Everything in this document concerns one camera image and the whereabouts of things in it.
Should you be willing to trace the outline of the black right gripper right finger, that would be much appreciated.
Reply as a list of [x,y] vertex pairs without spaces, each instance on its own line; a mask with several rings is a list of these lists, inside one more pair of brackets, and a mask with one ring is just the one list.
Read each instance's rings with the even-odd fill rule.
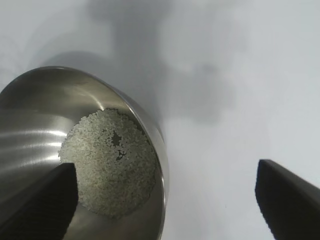
[[255,197],[276,240],[320,238],[320,190],[280,164],[258,162]]

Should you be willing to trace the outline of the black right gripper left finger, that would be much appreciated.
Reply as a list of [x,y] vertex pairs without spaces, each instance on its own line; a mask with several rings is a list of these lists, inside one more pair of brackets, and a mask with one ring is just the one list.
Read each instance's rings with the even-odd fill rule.
[[78,205],[73,163],[63,163],[0,205],[2,240],[61,240]]

